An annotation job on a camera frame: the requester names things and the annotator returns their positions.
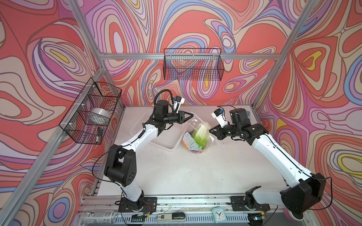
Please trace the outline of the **green lettuce cabbage toy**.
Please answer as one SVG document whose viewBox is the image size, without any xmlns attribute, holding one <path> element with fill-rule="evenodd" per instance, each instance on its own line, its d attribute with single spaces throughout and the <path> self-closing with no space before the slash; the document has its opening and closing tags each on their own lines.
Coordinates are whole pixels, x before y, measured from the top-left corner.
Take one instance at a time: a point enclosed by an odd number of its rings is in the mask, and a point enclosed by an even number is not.
<svg viewBox="0 0 362 226">
<path fill-rule="evenodd" d="M 200 123 L 193 131 L 191 137 L 194 140 L 195 148 L 198 151 L 203 151 L 210 140 L 209 126 L 205 123 Z"/>
</svg>

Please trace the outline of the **clear zip top bag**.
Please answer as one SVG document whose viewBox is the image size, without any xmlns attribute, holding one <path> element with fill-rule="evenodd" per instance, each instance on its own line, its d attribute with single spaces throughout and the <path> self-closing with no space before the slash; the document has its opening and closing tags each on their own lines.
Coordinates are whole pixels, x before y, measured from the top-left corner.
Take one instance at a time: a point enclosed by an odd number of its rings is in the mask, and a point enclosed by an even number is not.
<svg viewBox="0 0 362 226">
<path fill-rule="evenodd" d="M 209 132 L 210 125 L 196 114 L 186 124 L 186 133 L 182 139 L 186 150 L 199 154 L 220 145 L 216 136 Z"/>
</svg>

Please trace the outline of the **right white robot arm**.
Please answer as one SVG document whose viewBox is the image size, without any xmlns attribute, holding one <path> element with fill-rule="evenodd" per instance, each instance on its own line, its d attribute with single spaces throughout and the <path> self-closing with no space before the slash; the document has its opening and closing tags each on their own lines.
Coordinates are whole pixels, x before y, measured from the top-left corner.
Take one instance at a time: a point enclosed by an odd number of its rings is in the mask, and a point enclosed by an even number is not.
<svg viewBox="0 0 362 226">
<path fill-rule="evenodd" d="M 212 117 L 218 125 L 211 128 L 210 133 L 218 140 L 230 137 L 234 141 L 247 142 L 269 160 L 286 184 L 274 190 L 255 186 L 245 193 L 242 205 L 250 210 L 269 204 L 283 206 L 293 220 L 301 221 L 304 212 L 322 200 L 327 178 L 302 166 L 282 149 L 263 125 L 251 124 L 244 108 L 231 110 L 230 116 L 232 121 L 228 122 L 223 108 L 213 111 Z"/>
</svg>

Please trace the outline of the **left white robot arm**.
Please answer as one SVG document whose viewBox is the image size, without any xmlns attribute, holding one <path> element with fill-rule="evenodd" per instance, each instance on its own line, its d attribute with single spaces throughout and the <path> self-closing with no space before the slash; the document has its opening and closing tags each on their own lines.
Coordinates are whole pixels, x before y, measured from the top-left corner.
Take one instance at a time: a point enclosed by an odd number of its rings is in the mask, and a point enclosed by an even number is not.
<svg viewBox="0 0 362 226">
<path fill-rule="evenodd" d="M 156 94 L 152 114 L 142 124 L 142 130 L 127 142 L 113 145 L 108 151 L 104 175 L 121 188 L 126 203 L 134 211 L 142 209 L 144 205 L 144 192 L 134 182 L 137 173 L 136 155 L 163 131 L 193 117 L 193 114 L 180 110 L 184 102 L 184 98 L 174 97 L 168 89 L 160 91 Z"/>
</svg>

